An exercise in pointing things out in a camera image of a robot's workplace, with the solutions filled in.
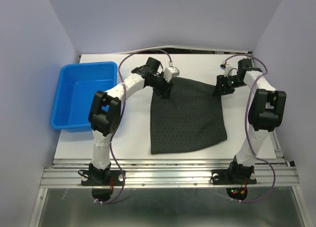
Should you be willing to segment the black dotted skirt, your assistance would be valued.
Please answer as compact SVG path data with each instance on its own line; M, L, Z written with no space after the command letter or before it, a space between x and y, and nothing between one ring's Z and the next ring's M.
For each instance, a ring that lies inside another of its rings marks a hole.
M170 99L152 95L151 154L199 151L227 140L222 101L214 85L177 77Z

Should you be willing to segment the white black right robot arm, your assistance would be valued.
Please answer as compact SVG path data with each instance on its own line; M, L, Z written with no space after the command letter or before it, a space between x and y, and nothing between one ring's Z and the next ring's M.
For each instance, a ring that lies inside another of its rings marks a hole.
M253 67L250 59L239 60L235 75L226 60L220 68L224 73L216 78L213 97L233 94L242 86L250 89L244 119L246 138L227 170L228 179L238 183L244 177L252 176L264 140L281 125L287 95L271 86L265 79L267 71Z

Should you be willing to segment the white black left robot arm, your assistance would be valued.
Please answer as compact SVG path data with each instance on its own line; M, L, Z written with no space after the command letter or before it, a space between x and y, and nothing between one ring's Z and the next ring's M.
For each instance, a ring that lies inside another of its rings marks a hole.
M110 146L113 135L122 120L126 100L145 87L151 87L162 99L169 99L172 79L180 71L170 61L168 67L158 72L161 62L149 57L146 63L134 68L130 75L115 87L103 92L97 91L93 97L88 121L93 134L93 155L89 164L87 179L103 185L110 178Z

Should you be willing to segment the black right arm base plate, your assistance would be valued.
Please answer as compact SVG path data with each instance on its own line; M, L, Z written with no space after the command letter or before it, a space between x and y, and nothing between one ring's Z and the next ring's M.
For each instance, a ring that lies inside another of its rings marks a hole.
M231 175L228 169L215 169L211 170L210 183L214 185L254 185L257 180L246 178L240 175Z

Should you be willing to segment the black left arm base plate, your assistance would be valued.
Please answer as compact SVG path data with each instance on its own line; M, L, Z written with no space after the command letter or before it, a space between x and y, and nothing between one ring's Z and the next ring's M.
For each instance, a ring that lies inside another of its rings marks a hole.
M81 176L81 185L84 187L98 187L98 186L123 186L123 176L125 171L107 170L102 177L94 178L89 170L79 170L78 174Z

